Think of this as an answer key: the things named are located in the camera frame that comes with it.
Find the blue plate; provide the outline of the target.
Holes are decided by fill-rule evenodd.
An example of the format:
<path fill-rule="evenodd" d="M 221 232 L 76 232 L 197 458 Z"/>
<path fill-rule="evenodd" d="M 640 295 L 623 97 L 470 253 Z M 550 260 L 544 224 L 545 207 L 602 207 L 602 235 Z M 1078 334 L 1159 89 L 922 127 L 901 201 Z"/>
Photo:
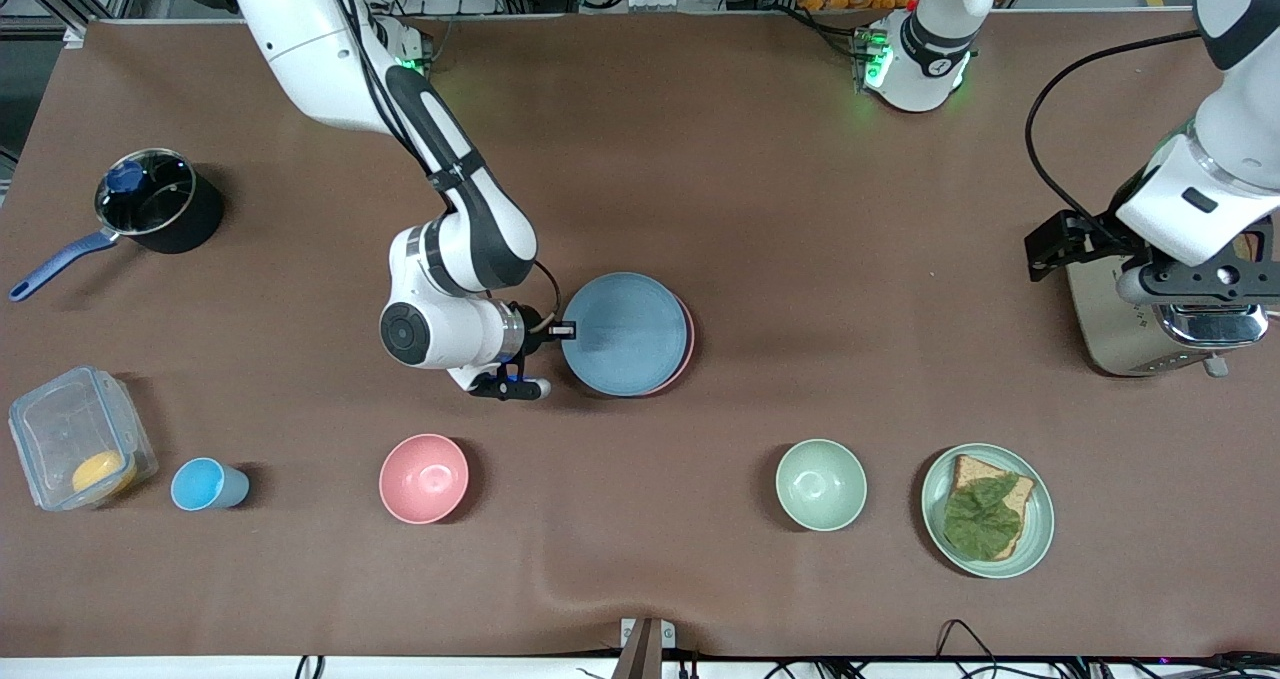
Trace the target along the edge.
<path fill-rule="evenodd" d="M 570 370 L 588 388 L 641 397 L 680 364 L 686 328 L 676 293 L 659 281 L 616 272 L 588 282 L 563 319 L 577 336 L 561 345 Z"/>

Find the pink plate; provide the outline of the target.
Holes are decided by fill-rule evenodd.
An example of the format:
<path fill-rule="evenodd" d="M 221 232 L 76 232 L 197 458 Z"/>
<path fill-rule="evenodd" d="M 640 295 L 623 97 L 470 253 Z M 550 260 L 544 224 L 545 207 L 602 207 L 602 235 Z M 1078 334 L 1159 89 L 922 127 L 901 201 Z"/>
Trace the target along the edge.
<path fill-rule="evenodd" d="M 680 364 L 677 365 L 677 368 L 660 384 L 658 384 L 655 388 L 653 388 L 653 389 L 648 391 L 646 393 L 644 393 L 643 397 L 650 397 L 650 396 L 660 395 L 662 392 L 664 392 L 666 389 L 668 389 L 669 387 L 672 387 L 680 379 L 680 377 L 685 373 L 685 370 L 689 368 L 689 365 L 690 365 L 690 363 L 692 360 L 692 356 L 694 356 L 694 352 L 695 352 L 695 348 L 696 348 L 698 325 L 696 325 L 695 318 L 692 315 L 692 311 L 690 310 L 690 307 L 687 306 L 687 304 L 680 296 L 676 296 L 676 300 L 680 304 L 680 307 L 682 310 L 684 320 L 685 320 L 685 328 L 686 328 L 686 340 L 685 340 L 684 355 L 682 355 L 682 357 L 681 357 Z"/>

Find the beige and chrome toaster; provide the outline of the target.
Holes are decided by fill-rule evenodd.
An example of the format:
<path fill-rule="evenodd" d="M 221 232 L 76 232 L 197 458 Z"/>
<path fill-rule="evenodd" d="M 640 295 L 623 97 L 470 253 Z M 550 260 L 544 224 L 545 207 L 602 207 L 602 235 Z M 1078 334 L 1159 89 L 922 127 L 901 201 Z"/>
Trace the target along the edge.
<path fill-rule="evenodd" d="M 1251 224 L 1210 261 L 1276 261 L 1274 223 Z M 1082 260 L 1066 266 L 1076 319 L 1092 363 L 1110 375 L 1149 377 L 1197 363 L 1211 377 L 1228 373 L 1225 354 L 1257 345 L 1270 327 L 1275 305 L 1189 306 L 1138 305 L 1121 299 L 1116 281 L 1126 270 L 1157 261 L 1178 261 L 1148 247 L 1133 256 Z"/>

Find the pink bowl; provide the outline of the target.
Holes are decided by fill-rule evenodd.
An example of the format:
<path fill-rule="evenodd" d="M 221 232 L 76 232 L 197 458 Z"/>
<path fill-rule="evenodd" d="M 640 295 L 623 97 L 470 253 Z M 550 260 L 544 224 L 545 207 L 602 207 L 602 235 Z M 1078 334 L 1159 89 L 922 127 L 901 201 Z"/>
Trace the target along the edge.
<path fill-rule="evenodd" d="M 397 520 L 426 525 L 444 520 L 468 488 L 468 460 L 449 437 L 412 436 L 385 457 L 379 473 L 379 496 Z"/>

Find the brown bread slice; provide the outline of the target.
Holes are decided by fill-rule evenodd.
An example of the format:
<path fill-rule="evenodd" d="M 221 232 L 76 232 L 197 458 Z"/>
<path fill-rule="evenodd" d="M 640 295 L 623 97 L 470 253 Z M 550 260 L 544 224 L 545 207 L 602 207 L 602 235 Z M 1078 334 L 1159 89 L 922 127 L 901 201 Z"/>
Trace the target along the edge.
<path fill-rule="evenodd" d="M 1006 502 L 1006 505 L 1009 507 L 1015 509 L 1018 511 L 1018 514 L 1020 515 L 1020 519 L 1023 520 L 1023 524 L 1021 524 L 1021 529 L 1019 530 L 1018 536 L 1007 546 L 1007 548 L 997 557 L 996 561 L 989 561 L 989 562 L 1004 561 L 1004 560 L 1010 559 L 1012 556 L 1012 552 L 1018 547 L 1018 542 L 1021 538 L 1021 534 L 1023 534 L 1023 532 L 1025 529 L 1028 506 L 1029 506 L 1033 491 L 1036 488 L 1036 482 L 1032 480 L 1029 477 L 1024 477 L 1023 474 L 1019 474 L 1016 471 L 1010 471 L 1010 470 L 1005 470 L 1005 469 L 997 468 L 996 465 L 992 465 L 989 462 L 982 461 L 982 460 L 979 460 L 977 457 L 973 457 L 970 455 L 960 455 L 960 456 L 957 456 L 957 459 L 955 461 L 954 484 L 952 484 L 951 492 L 954 489 L 959 488 L 959 487 L 963 487 L 963 486 L 970 483 L 972 480 L 978 479 L 978 478 L 982 478 L 982 477 L 998 477 L 998 475 L 1001 475 L 1004 473 L 1014 473 L 1014 474 L 1018 474 L 1018 475 L 1021 477 L 1021 479 L 1018 483 L 1016 489 L 1005 500 L 1005 502 Z"/>

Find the light green plate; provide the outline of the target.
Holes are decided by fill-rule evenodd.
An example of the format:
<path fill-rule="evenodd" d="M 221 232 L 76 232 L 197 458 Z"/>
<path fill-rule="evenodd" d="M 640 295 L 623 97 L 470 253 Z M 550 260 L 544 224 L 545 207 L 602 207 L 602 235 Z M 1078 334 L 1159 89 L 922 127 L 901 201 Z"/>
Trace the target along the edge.
<path fill-rule="evenodd" d="M 943 537 L 945 503 L 954 484 L 955 461 L 960 455 L 970 455 L 1036 482 L 1025 529 L 1010 559 L 998 562 L 965 560 L 954 552 Z M 1028 573 L 1047 555 L 1055 533 L 1053 503 L 1041 475 L 1023 457 L 997 445 L 969 443 L 943 451 L 922 478 L 920 510 L 925 530 L 938 551 L 963 571 L 986 579 L 1010 579 Z"/>

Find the green lettuce leaf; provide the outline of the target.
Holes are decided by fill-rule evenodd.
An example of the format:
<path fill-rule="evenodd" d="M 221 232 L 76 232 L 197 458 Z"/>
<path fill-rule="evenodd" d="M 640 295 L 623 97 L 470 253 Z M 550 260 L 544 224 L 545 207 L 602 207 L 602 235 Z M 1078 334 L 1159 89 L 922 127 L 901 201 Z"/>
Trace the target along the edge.
<path fill-rule="evenodd" d="M 982 477 L 951 492 L 943 510 L 943 537 L 972 561 L 996 561 L 1021 529 L 1023 520 L 1005 500 L 1020 475 Z"/>

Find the light green bowl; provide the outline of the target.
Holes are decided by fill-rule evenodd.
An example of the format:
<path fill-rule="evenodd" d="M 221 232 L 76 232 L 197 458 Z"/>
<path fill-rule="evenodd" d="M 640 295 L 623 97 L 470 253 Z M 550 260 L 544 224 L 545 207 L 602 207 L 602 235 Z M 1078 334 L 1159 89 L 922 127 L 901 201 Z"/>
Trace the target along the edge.
<path fill-rule="evenodd" d="M 774 470 L 780 506 L 805 530 L 833 532 L 849 527 L 867 506 L 868 489 L 860 459 L 827 438 L 792 445 Z"/>

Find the blue cup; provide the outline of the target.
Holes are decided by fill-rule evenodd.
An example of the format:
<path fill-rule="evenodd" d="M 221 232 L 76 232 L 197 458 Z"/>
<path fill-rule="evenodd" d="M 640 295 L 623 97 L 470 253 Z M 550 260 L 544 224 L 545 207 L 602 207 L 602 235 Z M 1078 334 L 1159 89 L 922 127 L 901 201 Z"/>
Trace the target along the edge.
<path fill-rule="evenodd" d="M 212 457 L 189 460 L 170 483 L 172 502 L 187 512 L 233 509 L 248 492 L 250 478 L 242 470 Z"/>

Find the orange round food piece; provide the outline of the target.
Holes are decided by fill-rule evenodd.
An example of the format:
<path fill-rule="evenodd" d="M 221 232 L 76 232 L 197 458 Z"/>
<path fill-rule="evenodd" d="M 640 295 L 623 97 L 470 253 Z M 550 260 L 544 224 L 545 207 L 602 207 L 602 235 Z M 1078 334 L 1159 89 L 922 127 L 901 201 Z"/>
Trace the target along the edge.
<path fill-rule="evenodd" d="M 74 492 L 88 489 L 120 489 L 132 483 L 137 469 L 132 456 L 116 451 L 102 451 L 87 457 L 79 464 L 72 475 L 72 488 Z"/>

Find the clear plastic container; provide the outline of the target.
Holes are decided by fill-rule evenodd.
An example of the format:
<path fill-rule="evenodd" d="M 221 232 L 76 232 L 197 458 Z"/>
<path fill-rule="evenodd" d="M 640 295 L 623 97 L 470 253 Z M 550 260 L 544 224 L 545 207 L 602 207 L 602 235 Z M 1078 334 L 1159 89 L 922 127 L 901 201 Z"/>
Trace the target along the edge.
<path fill-rule="evenodd" d="M 35 505 L 60 512 L 118 500 L 157 470 L 157 459 L 124 383 L 95 366 L 77 366 L 20 396 L 9 428 Z M 111 491 L 74 492 L 73 471 L 102 451 L 132 456 L 136 478 Z"/>

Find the metal table bracket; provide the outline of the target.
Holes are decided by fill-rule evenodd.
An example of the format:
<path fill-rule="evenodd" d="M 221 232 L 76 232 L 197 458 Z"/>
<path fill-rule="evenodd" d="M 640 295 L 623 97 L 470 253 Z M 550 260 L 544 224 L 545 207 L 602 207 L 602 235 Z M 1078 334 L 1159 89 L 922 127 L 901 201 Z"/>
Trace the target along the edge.
<path fill-rule="evenodd" d="M 675 624 L 658 618 L 625 620 L 623 647 L 611 679 L 662 679 L 664 651 L 675 647 Z"/>

